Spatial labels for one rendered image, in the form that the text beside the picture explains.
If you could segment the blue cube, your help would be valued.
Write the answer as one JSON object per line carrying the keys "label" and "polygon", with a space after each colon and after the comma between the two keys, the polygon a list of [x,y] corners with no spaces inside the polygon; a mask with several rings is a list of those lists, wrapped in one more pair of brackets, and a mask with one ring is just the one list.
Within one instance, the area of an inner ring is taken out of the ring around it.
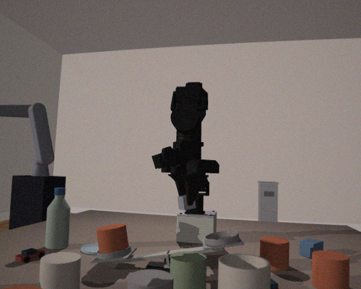
{"label": "blue cube", "polygon": [[307,239],[300,241],[300,255],[312,258],[312,252],[324,250],[324,242],[316,239]]}

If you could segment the orange cylinder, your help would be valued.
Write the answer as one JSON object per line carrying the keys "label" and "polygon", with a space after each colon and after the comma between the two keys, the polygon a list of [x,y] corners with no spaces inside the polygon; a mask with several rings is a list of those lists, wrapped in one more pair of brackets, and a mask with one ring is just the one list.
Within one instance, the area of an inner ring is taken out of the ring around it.
{"label": "orange cylinder", "polygon": [[129,247],[126,224],[97,228],[99,253],[118,252]]}
{"label": "orange cylinder", "polygon": [[350,258],[340,252],[312,252],[312,285],[316,289],[349,289]]}
{"label": "orange cylinder", "polygon": [[271,270],[289,269],[289,240],[277,237],[260,238],[260,257],[271,263]]}

